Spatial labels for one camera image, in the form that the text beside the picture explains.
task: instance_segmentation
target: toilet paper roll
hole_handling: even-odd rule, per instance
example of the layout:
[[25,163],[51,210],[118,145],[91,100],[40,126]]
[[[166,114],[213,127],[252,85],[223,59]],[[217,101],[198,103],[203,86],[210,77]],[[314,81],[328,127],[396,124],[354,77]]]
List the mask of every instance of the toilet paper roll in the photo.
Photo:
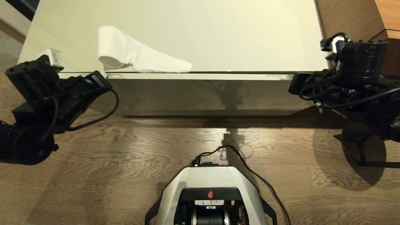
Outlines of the toilet paper roll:
[[192,64],[135,40],[114,26],[98,29],[98,59],[106,67],[131,65],[136,72],[189,72]]

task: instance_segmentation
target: white wall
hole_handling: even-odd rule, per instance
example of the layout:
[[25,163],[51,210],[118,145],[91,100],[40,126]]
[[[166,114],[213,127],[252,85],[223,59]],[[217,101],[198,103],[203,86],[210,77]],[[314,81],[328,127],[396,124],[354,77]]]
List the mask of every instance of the white wall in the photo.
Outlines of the white wall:
[[24,36],[28,34],[31,23],[30,20],[5,0],[0,0],[0,20],[4,21]]

